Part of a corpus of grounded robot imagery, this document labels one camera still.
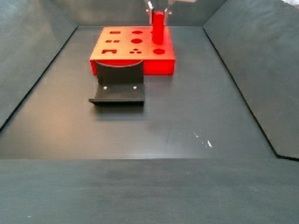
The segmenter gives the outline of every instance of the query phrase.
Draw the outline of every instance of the red peg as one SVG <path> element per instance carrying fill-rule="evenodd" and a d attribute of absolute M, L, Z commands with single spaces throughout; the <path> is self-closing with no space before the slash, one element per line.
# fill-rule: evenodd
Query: red peg
<path fill-rule="evenodd" d="M 157 11 L 153 13 L 153 36 L 152 41 L 160 45 L 164 42 L 164 13 Z"/>

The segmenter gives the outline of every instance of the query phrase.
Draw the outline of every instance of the black bracket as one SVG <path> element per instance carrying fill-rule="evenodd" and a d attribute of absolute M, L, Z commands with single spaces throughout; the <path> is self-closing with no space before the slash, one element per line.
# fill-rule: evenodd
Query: black bracket
<path fill-rule="evenodd" d="M 145 100 L 144 62 L 129 66 L 108 66 L 96 62 L 97 93 L 88 101 L 101 103 L 143 103 Z"/>

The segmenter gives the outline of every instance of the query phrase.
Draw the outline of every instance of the red shape sorter box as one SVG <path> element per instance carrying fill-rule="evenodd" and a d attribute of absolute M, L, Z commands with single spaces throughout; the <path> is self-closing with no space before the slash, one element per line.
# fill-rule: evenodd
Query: red shape sorter box
<path fill-rule="evenodd" d="M 173 44 L 168 27 L 163 43 L 152 41 L 152 27 L 105 27 L 89 57 L 92 73 L 97 74 L 96 61 L 108 66 L 128 66 L 144 61 L 144 74 L 173 74 Z"/>

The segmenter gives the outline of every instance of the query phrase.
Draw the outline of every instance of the dark gray panel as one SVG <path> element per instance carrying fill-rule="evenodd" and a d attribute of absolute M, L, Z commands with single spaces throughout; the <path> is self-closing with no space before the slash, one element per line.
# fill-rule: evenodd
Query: dark gray panel
<path fill-rule="evenodd" d="M 0 0 L 0 128 L 76 25 L 45 0 Z"/>
<path fill-rule="evenodd" d="M 296 224 L 299 164 L 212 159 L 0 163 L 5 224 Z"/>
<path fill-rule="evenodd" d="M 148 25 L 144 0 L 52 0 L 79 25 Z M 176 3 L 169 25 L 203 25 L 227 0 Z M 167 0 L 153 0 L 164 9 Z"/>
<path fill-rule="evenodd" d="M 279 155 L 299 158 L 299 10 L 229 0 L 204 29 Z"/>
<path fill-rule="evenodd" d="M 272 158 L 201 28 L 172 28 L 173 77 L 144 77 L 144 106 L 95 107 L 79 28 L 0 134 L 0 158 Z"/>

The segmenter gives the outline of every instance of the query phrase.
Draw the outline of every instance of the circular hole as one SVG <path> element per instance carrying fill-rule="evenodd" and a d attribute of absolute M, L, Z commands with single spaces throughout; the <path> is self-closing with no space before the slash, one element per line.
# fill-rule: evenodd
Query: circular hole
<path fill-rule="evenodd" d="M 133 44 L 140 44 L 140 43 L 143 43 L 143 40 L 141 40 L 140 38 L 133 38 L 133 39 L 131 40 L 131 42 L 132 42 Z"/>
<path fill-rule="evenodd" d="M 141 34 L 141 31 L 132 31 L 133 34 Z"/>
<path fill-rule="evenodd" d="M 160 48 L 153 49 L 153 53 L 155 54 L 164 54 L 164 49 L 160 49 Z"/>

